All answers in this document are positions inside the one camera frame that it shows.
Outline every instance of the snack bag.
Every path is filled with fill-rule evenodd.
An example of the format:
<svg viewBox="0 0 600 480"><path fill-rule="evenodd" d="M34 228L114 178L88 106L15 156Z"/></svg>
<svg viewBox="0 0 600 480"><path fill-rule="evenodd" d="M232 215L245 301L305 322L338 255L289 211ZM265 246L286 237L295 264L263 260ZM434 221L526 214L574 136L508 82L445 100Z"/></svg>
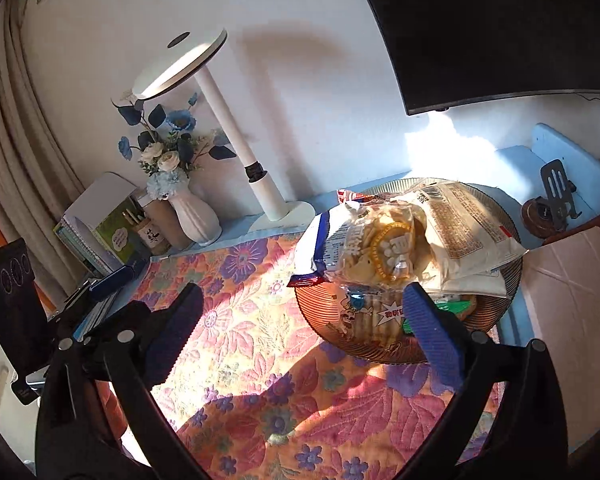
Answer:
<svg viewBox="0 0 600 480"><path fill-rule="evenodd" d="M431 299L460 320L477 306L477 298L472 295L432 294ZM348 340L391 349L411 333L402 312L402 293L397 290L344 285L335 291L333 301L338 303L340 313L335 328Z"/></svg>
<svg viewBox="0 0 600 480"><path fill-rule="evenodd" d="M526 253L501 222L459 182L439 182L392 200L421 206L441 283L497 269Z"/></svg>
<svg viewBox="0 0 600 480"><path fill-rule="evenodd" d="M312 286L336 271L349 227L358 218L358 202L344 202L316 216L296 244L295 271L287 286Z"/></svg>
<svg viewBox="0 0 600 480"><path fill-rule="evenodd" d="M414 222L416 209L426 222L424 211L407 203L344 202L317 216L298 240L288 286L338 281L402 290L418 265L416 234L426 243L424 226ZM424 252L430 253L428 244Z"/></svg>
<svg viewBox="0 0 600 480"><path fill-rule="evenodd" d="M413 273L415 227L408 204L364 206L347 230L337 278L402 290Z"/></svg>

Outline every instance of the curtain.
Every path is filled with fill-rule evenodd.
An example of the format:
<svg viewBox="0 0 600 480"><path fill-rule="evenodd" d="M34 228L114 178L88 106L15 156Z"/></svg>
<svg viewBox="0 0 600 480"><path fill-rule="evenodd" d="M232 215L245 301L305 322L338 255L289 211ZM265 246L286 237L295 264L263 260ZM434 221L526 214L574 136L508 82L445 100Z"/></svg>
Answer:
<svg viewBox="0 0 600 480"><path fill-rule="evenodd" d="M20 0L0 4L0 230L27 243L36 282L55 305L84 269L53 228L84 188L46 124L20 40Z"/></svg>

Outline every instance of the white rose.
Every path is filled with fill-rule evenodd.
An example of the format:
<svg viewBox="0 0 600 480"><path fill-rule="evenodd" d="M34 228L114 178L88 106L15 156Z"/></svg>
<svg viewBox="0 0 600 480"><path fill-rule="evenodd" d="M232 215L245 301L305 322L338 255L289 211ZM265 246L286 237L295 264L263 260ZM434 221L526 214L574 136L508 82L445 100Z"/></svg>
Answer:
<svg viewBox="0 0 600 480"><path fill-rule="evenodd" d="M144 152L140 154L140 160L143 162L152 162L155 157L160 156L162 154L162 143L154 142L153 144L149 144Z"/></svg>
<svg viewBox="0 0 600 480"><path fill-rule="evenodd" d="M178 152L167 152L164 153L160 160L158 160L158 169L160 171L173 171L178 167L180 163L180 156Z"/></svg>

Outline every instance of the nutrition label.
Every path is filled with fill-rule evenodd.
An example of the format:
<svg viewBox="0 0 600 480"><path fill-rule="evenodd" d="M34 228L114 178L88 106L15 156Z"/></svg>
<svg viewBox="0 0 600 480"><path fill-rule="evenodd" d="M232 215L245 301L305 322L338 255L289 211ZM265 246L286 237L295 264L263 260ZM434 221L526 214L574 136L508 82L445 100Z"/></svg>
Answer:
<svg viewBox="0 0 600 480"><path fill-rule="evenodd" d="M485 231L487 231L494 242L498 243L507 239L507 237L501 231L500 226L489 221L484 212L481 210L480 206L478 206L478 204L472 200L473 197L468 195L456 184L449 184L448 188L458 199L458 202L462 204L462 207L464 207L466 211L475 219L475 221L478 222L478 224L480 224Z"/></svg>
<svg viewBox="0 0 600 480"><path fill-rule="evenodd" d="M469 226L462 221L442 193L436 195L433 200L429 199L428 193L421 193L421 195L418 200L429 202L433 228L451 259L458 260L483 247L481 241L474 237Z"/></svg>

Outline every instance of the vase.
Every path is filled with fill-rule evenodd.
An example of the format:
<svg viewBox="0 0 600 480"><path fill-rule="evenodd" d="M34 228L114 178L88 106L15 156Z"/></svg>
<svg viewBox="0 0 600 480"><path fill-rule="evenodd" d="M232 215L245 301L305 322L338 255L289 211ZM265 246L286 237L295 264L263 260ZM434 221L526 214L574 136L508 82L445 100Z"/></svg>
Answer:
<svg viewBox="0 0 600 480"><path fill-rule="evenodd" d="M178 215L184 233L198 245L205 247L220 237L222 228L213 209L189 189L179 189L168 198Z"/></svg>

